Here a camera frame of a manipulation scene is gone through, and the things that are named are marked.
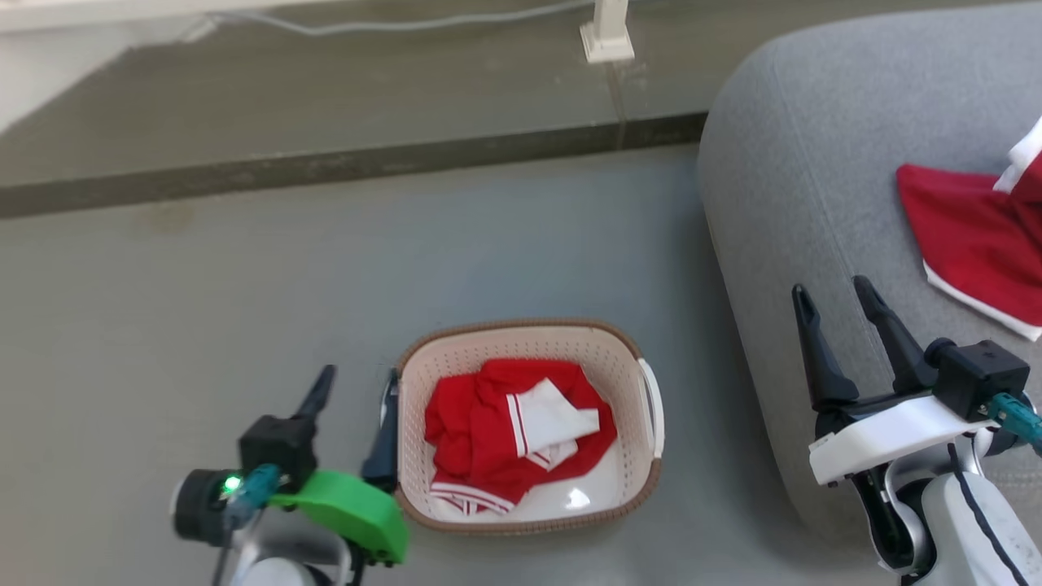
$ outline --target red and white garment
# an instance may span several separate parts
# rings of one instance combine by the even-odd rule
[[[563,361],[491,360],[442,379],[425,417],[430,494],[465,514],[507,513],[536,485],[588,473],[617,436],[611,408]]]
[[[1042,120],[1001,176],[897,170],[927,282],[1032,341],[1042,336],[1040,152]]]

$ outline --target laundry basket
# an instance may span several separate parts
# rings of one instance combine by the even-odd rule
[[[612,407],[618,439],[587,475],[534,488],[510,513],[464,516],[430,496],[435,447],[424,441],[424,411],[443,376],[476,372],[490,359],[566,360]],[[431,334],[398,365],[398,502],[420,524],[443,532],[524,534],[622,517],[659,482],[665,429],[662,397],[637,344],[616,327],[589,320],[483,323]]]

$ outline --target green plastic bracket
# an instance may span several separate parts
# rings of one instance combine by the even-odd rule
[[[300,492],[275,494],[269,505],[296,506],[313,521],[357,543],[377,561],[405,561],[408,529],[398,503],[357,477],[316,470]]]

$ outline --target white cable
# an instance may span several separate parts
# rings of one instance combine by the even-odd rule
[[[340,24],[329,24],[325,26],[304,26],[276,17],[271,17],[254,11],[218,13],[219,16],[247,20],[267,24],[283,30],[290,30],[306,36],[327,36],[329,34],[341,34],[347,32],[413,32],[417,30],[430,30],[433,28],[444,28],[447,26],[457,26],[462,24],[494,24],[517,22],[527,19],[555,15],[582,6],[593,4],[595,0],[568,0],[549,6],[539,6],[516,13],[498,13],[485,15],[457,15],[442,19],[415,22],[347,22]]]

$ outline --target red fabric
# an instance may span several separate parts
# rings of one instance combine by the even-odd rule
[[[1042,325],[1042,162],[1013,194],[992,190],[997,179],[914,165],[897,170],[926,264],[970,297]]]
[[[576,409],[597,409],[600,431],[550,471],[518,458],[507,401],[549,379]],[[426,410],[427,442],[437,446],[435,483],[466,485],[517,504],[534,486],[584,475],[617,437],[612,410],[577,365],[547,360],[490,360],[474,374],[438,382]]]

